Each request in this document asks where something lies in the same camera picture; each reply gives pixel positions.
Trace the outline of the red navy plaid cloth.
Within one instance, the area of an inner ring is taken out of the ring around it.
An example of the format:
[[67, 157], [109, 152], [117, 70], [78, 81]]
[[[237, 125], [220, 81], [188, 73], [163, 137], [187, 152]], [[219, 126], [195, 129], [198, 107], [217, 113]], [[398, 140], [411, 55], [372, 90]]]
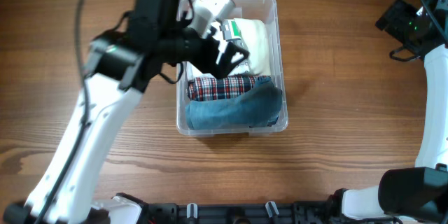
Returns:
[[250, 91], [258, 82], [270, 80], [270, 76], [199, 77], [188, 82], [187, 95], [196, 102], [232, 99]]

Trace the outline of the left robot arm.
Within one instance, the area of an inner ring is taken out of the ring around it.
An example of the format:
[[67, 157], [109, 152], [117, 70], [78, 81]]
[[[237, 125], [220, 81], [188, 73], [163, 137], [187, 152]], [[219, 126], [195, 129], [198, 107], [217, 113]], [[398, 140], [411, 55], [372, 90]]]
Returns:
[[6, 223], [139, 223], [144, 203], [126, 195], [94, 201], [100, 170], [116, 135], [162, 66], [190, 62], [226, 77], [249, 53], [219, 50], [213, 22], [228, 18], [233, 0], [135, 0], [119, 23], [90, 44], [78, 63], [81, 89], [70, 122], [38, 185], [6, 207]]

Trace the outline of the white printed shirt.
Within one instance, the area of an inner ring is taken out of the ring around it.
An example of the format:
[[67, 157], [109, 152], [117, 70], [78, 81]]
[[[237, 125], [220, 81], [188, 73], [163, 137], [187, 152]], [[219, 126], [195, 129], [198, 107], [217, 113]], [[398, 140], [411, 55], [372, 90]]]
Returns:
[[[226, 47], [232, 43], [240, 48], [248, 50], [248, 46], [243, 39], [242, 31], [237, 25], [237, 19], [225, 20], [222, 23], [215, 21], [211, 23], [211, 27], [216, 30], [213, 38], [220, 42], [218, 49], [223, 53]], [[245, 59], [239, 63], [228, 76], [237, 76], [242, 74], [248, 74], [249, 61]], [[210, 73], [202, 73], [199, 69], [193, 66], [191, 63], [186, 64], [186, 76], [189, 81], [193, 81], [195, 78], [213, 78]]]

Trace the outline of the blue denim jeans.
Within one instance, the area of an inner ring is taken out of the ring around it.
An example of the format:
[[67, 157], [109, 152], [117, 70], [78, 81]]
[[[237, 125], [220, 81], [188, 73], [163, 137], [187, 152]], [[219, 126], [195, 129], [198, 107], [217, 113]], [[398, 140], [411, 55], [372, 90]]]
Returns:
[[283, 106], [282, 90], [269, 77], [259, 77], [249, 91], [235, 98], [191, 101], [185, 119], [192, 130], [233, 127], [269, 127]]

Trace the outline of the cream cloth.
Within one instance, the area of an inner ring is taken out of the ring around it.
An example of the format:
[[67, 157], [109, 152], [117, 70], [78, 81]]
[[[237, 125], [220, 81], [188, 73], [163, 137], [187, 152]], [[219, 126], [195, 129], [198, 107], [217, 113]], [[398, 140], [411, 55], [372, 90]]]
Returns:
[[251, 75], [270, 76], [269, 36], [265, 24], [260, 20], [235, 18], [241, 38], [249, 51], [244, 61]]

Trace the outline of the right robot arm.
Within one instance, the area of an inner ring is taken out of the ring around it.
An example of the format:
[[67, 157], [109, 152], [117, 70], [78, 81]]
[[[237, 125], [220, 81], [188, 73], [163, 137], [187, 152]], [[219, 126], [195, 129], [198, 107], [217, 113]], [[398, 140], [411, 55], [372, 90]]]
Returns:
[[379, 185], [338, 190], [339, 211], [329, 217], [345, 222], [447, 222], [447, 44], [428, 12], [395, 0], [376, 27], [423, 61], [427, 80], [423, 139], [414, 166], [392, 169]]

